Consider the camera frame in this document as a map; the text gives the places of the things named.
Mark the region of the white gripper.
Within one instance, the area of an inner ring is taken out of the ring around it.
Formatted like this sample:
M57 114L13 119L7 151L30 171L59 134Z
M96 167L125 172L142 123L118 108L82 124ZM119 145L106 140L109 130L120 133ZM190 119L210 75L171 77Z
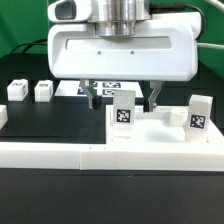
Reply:
M81 79L90 109L102 96L90 80L144 82L144 112L152 112L162 81L188 81L197 72L198 15L157 14L138 22L133 36L99 37L90 24L61 24L48 34L48 61L57 78Z

